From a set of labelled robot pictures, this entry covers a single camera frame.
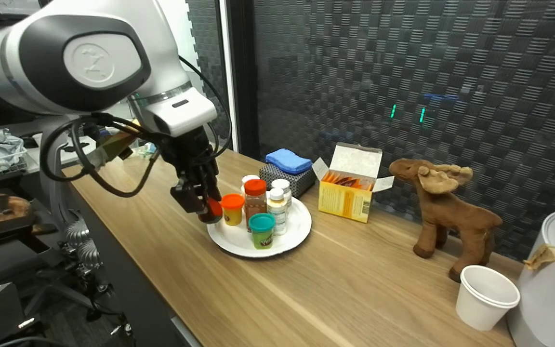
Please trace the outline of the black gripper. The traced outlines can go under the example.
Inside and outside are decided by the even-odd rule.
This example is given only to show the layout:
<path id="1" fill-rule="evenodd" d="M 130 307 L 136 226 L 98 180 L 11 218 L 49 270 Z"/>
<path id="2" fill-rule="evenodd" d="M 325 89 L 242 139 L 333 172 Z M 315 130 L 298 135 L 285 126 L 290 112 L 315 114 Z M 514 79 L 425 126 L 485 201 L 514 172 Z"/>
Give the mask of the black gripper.
<path id="1" fill-rule="evenodd" d="M 159 139 L 161 158 L 175 168 L 177 185 L 169 195 L 184 212 L 200 214 L 204 224 L 215 224 L 221 218 L 221 195 L 217 191 L 217 166 L 213 149 L 202 128 L 179 137 Z"/>

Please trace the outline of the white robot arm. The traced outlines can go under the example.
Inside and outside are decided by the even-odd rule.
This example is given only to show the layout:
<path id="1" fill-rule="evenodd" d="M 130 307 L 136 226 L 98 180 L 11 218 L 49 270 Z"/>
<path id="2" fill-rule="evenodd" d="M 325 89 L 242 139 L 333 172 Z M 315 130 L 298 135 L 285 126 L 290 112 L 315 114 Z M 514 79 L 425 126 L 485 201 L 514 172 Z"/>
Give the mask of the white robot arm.
<path id="1" fill-rule="evenodd" d="M 136 135 L 175 168 L 171 197 L 211 224 L 221 218 L 215 151 L 204 126 L 215 106 L 188 81 L 157 0 L 49 0 L 0 25 L 0 101 L 30 114 L 109 124 L 128 99 Z"/>

